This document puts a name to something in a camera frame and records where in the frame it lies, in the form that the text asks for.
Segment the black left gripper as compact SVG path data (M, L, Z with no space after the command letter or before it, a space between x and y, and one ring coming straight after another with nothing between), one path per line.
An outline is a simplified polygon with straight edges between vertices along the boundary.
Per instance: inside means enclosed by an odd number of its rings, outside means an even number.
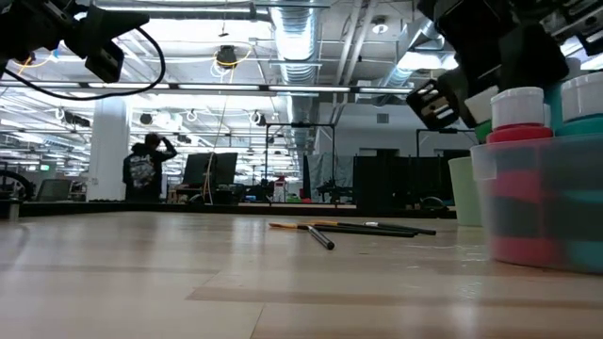
M123 57L112 41L149 22L138 11L115 11L89 6L86 16L76 0L0 0L0 78L10 61L25 64L34 52L66 46L80 57Z

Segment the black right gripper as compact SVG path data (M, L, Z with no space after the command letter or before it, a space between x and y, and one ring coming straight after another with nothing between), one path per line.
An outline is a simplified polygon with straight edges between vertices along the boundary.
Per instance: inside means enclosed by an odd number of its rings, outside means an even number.
M500 67L499 80L495 71L469 79L460 67L437 78L456 98L467 127L476 123L466 99L498 85L545 88L568 75L558 43L539 24L554 4L554 0L418 0L418 10L452 45L463 68Z

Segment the small red paint bottle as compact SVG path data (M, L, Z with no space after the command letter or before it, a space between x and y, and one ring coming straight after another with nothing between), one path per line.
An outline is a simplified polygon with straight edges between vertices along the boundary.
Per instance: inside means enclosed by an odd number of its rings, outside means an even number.
M553 137L545 125L544 92L507 89L492 98L491 107L492 132L486 141L495 178L487 187L495 258L547 266L557 259L558 249L547 235L543 206L542 150Z

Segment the clear plastic bin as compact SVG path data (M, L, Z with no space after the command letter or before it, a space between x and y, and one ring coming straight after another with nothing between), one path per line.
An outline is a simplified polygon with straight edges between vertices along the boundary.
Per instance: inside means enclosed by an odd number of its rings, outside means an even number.
M603 135L485 144L471 157L493 259L603 274Z

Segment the small teal paint bottle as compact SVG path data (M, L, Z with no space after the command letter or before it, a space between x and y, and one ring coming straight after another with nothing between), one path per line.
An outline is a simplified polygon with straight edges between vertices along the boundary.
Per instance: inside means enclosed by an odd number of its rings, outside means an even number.
M567 178L563 195L573 213L568 256L573 265L603 273L603 72L562 85L563 138Z

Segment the pale green cup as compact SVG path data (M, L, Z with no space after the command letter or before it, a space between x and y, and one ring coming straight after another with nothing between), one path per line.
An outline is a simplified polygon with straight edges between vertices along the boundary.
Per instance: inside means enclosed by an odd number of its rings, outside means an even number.
M480 200L473 178L471 157L450 159L448 167L458 223L462 226L480 227Z

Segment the black-handled paintbrush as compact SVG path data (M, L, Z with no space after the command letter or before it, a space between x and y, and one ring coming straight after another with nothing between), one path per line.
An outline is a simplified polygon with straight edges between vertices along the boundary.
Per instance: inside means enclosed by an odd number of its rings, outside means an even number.
M369 222L364 222L363 225L368 226L368 227L379 228L379 229L383 229L383 230L387 230L387 231L392 231L392 232L408 232L408 233L414 233L414 234L437 235L437 231L435 231L435 230L422 229L422 228L416 228L416 227L411 227L411 226L402 226L402 225L397 225L397 224L389 224L389 223L384 223L384 222L369 221Z
M323 246L326 250L333 250L335 247L335 243L329 239L326 235L324 235L317 228L309 225L302 225L301 229L307 231L310 235L312 235L317 242Z
M314 228L320 232L327 233L340 233L340 234L363 234L363 235L376 235L376 236L390 236L390 237L403 237L412 238L416 234L409 232L399 231L384 231L373 228L358 228L358 227L347 227L347 226L329 226L329 225L311 225L311 224L298 224L298 223L279 223L270 222L269 227L279 229L292 229L292 230L305 230L309 231L310 228Z

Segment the white square pillar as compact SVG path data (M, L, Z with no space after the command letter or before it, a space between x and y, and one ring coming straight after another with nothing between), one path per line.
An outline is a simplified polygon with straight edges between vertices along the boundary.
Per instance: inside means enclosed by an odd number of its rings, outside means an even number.
M124 198L122 161L129 154L131 116L122 98L95 102L87 183L89 202Z

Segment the person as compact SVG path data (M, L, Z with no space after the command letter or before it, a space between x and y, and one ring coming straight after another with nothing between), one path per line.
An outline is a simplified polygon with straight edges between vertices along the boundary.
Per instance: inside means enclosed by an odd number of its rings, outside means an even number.
M127 202L157 203L162 192L163 163L178 152L171 142L150 133L143 142L135 143L122 162L122 182Z

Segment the black partition panel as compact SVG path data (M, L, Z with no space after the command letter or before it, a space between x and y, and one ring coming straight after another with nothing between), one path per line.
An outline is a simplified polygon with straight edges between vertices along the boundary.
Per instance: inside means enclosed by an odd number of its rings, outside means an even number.
M356 156L353 199L367 211L420 209L421 198L453 203L448 161L440 156Z

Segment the black wheel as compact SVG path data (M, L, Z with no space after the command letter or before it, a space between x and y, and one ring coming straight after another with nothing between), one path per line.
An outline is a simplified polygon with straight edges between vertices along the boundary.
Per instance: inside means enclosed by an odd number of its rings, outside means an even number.
M0 169L0 200L31 201L34 186L24 176L14 171Z

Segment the black desk monitor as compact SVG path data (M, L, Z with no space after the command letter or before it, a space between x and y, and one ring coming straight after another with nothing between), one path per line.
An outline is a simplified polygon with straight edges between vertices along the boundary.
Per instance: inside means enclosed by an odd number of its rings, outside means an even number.
M210 174L210 184L230 185L235 180L237 153L195 153L187 157L183 183L203 184Z

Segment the long linear ceiling light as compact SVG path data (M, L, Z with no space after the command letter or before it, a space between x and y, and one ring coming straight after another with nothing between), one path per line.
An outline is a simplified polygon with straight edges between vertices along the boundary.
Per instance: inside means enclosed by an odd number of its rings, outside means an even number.
M146 83L96 83L96 82L67 82L67 81L34 81L32 85L53 92L91 92L129 93L142 90L148 94L269 94L272 93L348 93L367 95L404 95L413 89L407 88L375 88L375 87L344 87L344 86L310 86L310 85L266 85L266 84L235 84L235 83L160 83L149 89Z

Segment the grey tarp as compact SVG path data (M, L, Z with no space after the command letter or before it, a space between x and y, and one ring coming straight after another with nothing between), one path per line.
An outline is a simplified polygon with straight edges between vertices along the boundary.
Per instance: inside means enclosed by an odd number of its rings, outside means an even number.
M309 185L313 202L322 202L318 188L332 180L337 187L353 187L353 156L317 153L307 155L306 160L308 176L304 177L304 182Z

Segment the ribbed silver air duct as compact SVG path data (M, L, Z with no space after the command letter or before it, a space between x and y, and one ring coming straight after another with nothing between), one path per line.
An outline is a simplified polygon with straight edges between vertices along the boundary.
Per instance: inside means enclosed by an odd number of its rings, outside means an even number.
M379 81L381 88L401 88L416 70L410 65L412 52L415 46L424 43L434 43L434 48L440 50L444 46L444 37L436 29L434 22L427 19L417 19L409 24L404 24L396 43L396 62L385 76Z
M317 60L318 9L309 7L273 7L269 10L274 25L274 39L282 81L289 86L315 85L318 66L308 65ZM318 108L309 96L293 95L286 99L290 122L310 122ZM292 138L298 148L307 146L309 128L292 128Z

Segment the black metal frame stand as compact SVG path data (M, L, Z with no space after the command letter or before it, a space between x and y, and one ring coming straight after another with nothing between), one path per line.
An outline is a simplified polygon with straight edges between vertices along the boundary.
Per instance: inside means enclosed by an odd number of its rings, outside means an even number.
M332 139L331 139L331 142L332 142L331 171L332 172L331 172L331 179L328 181L328 183L331 183L332 189L336 188L336 184L335 184L336 183L336 178L335 178L335 164L336 164L335 125L333 123L313 123L313 122L303 122L303 121L290 122L290 123L280 123L280 122L279 123L276 123L276 122L268 123L267 122L265 125L264 181L267 181L267 179L268 179L268 165L269 165L268 157L269 157L269 145L270 145L269 140L279 134L279 131L276 131L273 134L269 131L272 126L278 126L279 129L282 129L283 127L288 127L292 131L295 131L296 129L319 129L322 127L330 128L332 130ZM307 159L307 150L305 149L304 146L302 146L300 149L295 148L294 152L292 154L292 157L295 160L294 164L297 166L298 174L304 175L305 173L309 172L309 167L305 163L305 160ZM274 203L286 203L286 193L287 193L286 189L287 189L286 180L281 180L281 179L276 180L274 182L272 196L269 197L269 205L273 205Z
M416 129L415 131L415 150L416 150L416 158L421 157L420 155L420 148L421 148L421 143L423 142L420 139L420 135L422 133L436 133L439 135L454 135L454 134L463 134L464 136L466 136L467 138L469 138L471 141L473 141L473 139L469 136L470 133L473 133L475 136L475 129L458 129L458 128L443 128L443 129L439 129L439 130L431 130L431 129L427 129L427 128L421 128L421 129Z

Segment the black aluminium table frame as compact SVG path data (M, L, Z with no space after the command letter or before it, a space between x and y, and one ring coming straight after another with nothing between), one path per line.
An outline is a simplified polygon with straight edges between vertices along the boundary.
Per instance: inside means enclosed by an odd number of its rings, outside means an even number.
M0 201L0 220L8 219L8 202ZM328 218L443 218L456 219L455 211L383 210L367 211L330 207L318 204L262 205L204 205L128 202L22 202L19 217L49 217L76 214L157 212L157 213L205 213L229 215L274 215Z

